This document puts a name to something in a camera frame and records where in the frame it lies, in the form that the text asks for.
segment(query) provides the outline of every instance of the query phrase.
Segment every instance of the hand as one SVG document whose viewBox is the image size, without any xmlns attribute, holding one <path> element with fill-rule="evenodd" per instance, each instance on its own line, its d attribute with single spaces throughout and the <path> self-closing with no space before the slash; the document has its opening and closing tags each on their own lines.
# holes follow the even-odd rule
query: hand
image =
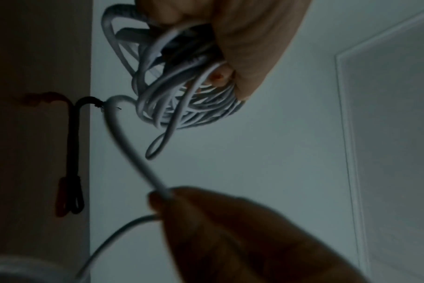
<svg viewBox="0 0 424 283">
<path fill-rule="evenodd" d="M 150 206 L 186 283 L 366 283 L 347 262 L 278 213 L 251 201 L 179 188 Z"/>
<path fill-rule="evenodd" d="M 236 97 L 246 100 L 282 56 L 310 2 L 143 0 L 137 3 L 162 24 L 171 25 L 189 18 L 210 21 L 228 64 L 217 69 L 209 79 L 216 86 L 235 80 Z"/>
</svg>

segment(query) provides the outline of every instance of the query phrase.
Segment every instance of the cable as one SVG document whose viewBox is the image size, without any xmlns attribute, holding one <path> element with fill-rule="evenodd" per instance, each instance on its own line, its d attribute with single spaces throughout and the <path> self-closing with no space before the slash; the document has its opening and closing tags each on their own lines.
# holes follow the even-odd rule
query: cable
<svg viewBox="0 0 424 283">
<path fill-rule="evenodd" d="M 117 17 L 145 22 L 149 29 L 123 28 L 114 33 L 112 21 Z M 116 117 L 117 104 L 131 103 L 141 120 L 157 128 L 165 128 L 165 132 L 150 144 L 145 153 L 147 159 L 153 159 L 167 145 L 175 130 L 214 123 L 237 112 L 244 103 L 236 99 L 233 82 L 221 88 L 203 85 L 208 76 L 225 63 L 215 43 L 212 28 L 205 22 L 189 21 L 164 29 L 138 12 L 136 6 L 119 4 L 105 10 L 102 29 L 115 54 L 132 76 L 131 86 L 137 95 L 137 99 L 113 96 L 104 102 L 106 125 L 136 170 L 162 198 L 168 200 L 172 197 L 170 190 L 140 158 L 121 130 Z M 129 64 L 120 46 L 139 61 L 137 71 Z M 150 84 L 145 81 L 147 73 L 154 76 Z M 85 103 L 101 105 L 102 102 L 93 97 L 85 98 L 76 104 L 75 110 L 78 111 Z M 68 138 L 68 144 L 72 140 L 76 140 L 76 136 Z M 73 149 L 71 155 L 75 156 L 75 153 L 78 156 L 78 147 Z M 75 164 L 75 161 L 68 159 L 68 164 Z M 76 173 L 76 169 L 78 167 L 72 166 L 71 174 Z M 117 230 L 100 245 L 75 276 L 50 263 L 16 256 L 0 256 L 0 275 L 40 283 L 81 283 L 88 278 L 98 258 L 124 233 L 156 220 L 154 215 L 144 216 Z"/>
</svg>

